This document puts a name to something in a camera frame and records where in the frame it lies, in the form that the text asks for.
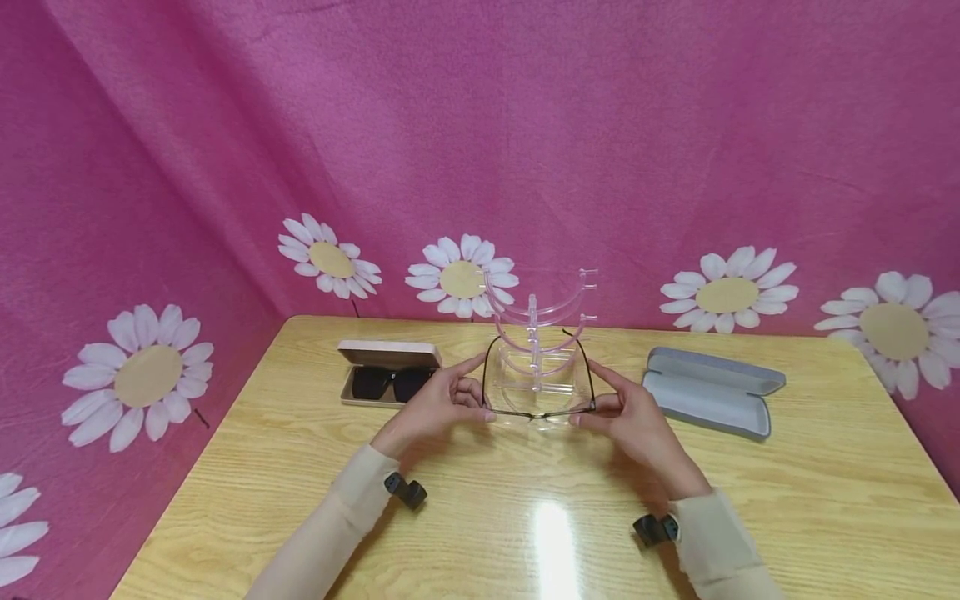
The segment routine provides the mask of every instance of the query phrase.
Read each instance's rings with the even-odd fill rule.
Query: white daisy
[[[786,304],[797,297],[796,285],[781,285],[797,265],[785,262],[771,269],[777,250],[768,248],[756,254],[753,246],[736,249],[729,260],[719,254],[707,254],[700,259],[703,274],[681,271],[660,288],[672,302],[660,305],[660,310],[676,315],[676,327],[690,327],[690,331],[730,333],[733,325],[752,329],[760,324],[760,315],[779,315],[786,312]]]
[[[206,392],[213,373],[213,364],[206,362],[213,345],[190,346],[200,322],[184,320],[175,304],[168,304],[159,319],[153,308],[140,304],[108,322],[107,331],[116,345],[87,344],[77,355],[83,364],[63,376],[63,385],[89,394],[63,411],[60,421],[79,425],[70,434],[76,447],[112,429],[110,452],[119,452],[145,422],[147,436],[155,442],[171,421],[181,423],[190,416],[190,399]]]
[[[491,290],[503,304],[513,304],[514,297],[501,288],[515,287],[519,283],[510,273],[514,261],[510,258],[494,258],[495,246],[479,235],[464,233],[460,246],[448,237],[442,237],[436,245],[423,249],[429,264],[410,265],[407,285],[423,290],[417,294],[424,302],[438,302],[437,310],[456,313],[467,319],[473,313],[481,317],[493,314],[487,291],[484,290],[483,271],[490,274]]]
[[[11,525],[40,497],[36,488],[16,489],[23,475],[0,475],[0,588],[23,579],[40,562],[37,556],[14,556],[20,550],[47,535],[47,521],[33,521]]]
[[[286,219],[283,225],[293,237],[280,235],[280,253],[297,261],[294,271],[305,277],[315,277],[322,292],[332,291],[346,300],[352,292],[358,298],[376,294],[375,284],[383,282],[380,268],[361,260],[360,249],[353,244],[337,245],[337,235],[326,223],[317,223],[312,216],[302,213],[303,223]]]
[[[929,277],[896,271],[878,277],[875,289],[854,287],[827,302],[821,310],[835,316],[814,328],[837,329],[828,337],[859,348],[890,394],[917,397],[919,372],[934,388],[946,388],[950,369],[960,369],[960,292],[931,300]]]

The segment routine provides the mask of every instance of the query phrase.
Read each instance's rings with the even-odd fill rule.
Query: sunglasses
[[[353,370],[353,385],[350,388],[353,397],[361,400],[379,400],[394,385],[394,398],[397,402],[407,403],[430,380],[436,369],[429,367],[406,367],[387,369],[385,367],[357,367]]]

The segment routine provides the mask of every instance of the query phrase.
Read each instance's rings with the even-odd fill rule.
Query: black sunglasses
[[[385,367],[357,367],[353,370],[353,385],[350,390],[357,399],[379,400],[393,383],[396,401],[406,403],[429,381],[434,371],[436,369],[429,367],[405,367],[396,370]]]
[[[573,336],[573,334],[567,331],[566,329],[563,329],[563,332],[566,335],[569,335],[571,337]],[[490,342],[489,346],[487,346],[487,356],[484,357],[484,360],[483,360],[483,380],[481,383],[481,391],[483,394],[483,401],[484,401],[485,408],[496,413],[497,415],[512,415],[515,417],[526,417],[529,420],[549,419],[551,417],[563,417],[566,415],[579,415],[581,413],[592,413],[597,409],[597,396],[596,396],[596,393],[593,391],[593,375],[590,374],[590,364],[589,364],[589,361],[587,360],[587,351],[584,350],[584,345],[580,343],[579,338],[576,338],[573,341],[577,343],[577,348],[580,349],[580,354],[584,357],[584,365],[587,367],[587,381],[589,382],[589,385],[590,385],[590,403],[587,405],[587,408],[579,408],[576,410],[554,411],[551,413],[524,413],[521,411],[505,411],[505,410],[499,410],[499,409],[493,408],[492,404],[490,403],[490,400],[487,398],[487,361],[490,360],[490,353],[491,353],[491,350],[493,350],[493,345],[495,345],[496,342],[501,337],[502,336],[498,335],[495,338],[493,338],[493,341]]]

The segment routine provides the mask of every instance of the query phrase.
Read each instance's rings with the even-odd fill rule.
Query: black wrist strap
[[[394,471],[383,481],[383,486],[391,495],[396,496],[411,511],[415,511],[423,504],[426,499],[426,490],[420,485],[419,481],[411,481],[409,484],[403,478],[403,475]]]

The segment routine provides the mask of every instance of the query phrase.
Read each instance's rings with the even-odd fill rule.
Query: beige sleeve
[[[390,500],[383,481],[399,468],[369,445],[337,476],[324,501],[280,547],[247,600],[318,600],[326,597],[360,540]]]
[[[680,568],[701,600],[785,598],[723,492],[671,502],[670,512],[680,526]]]

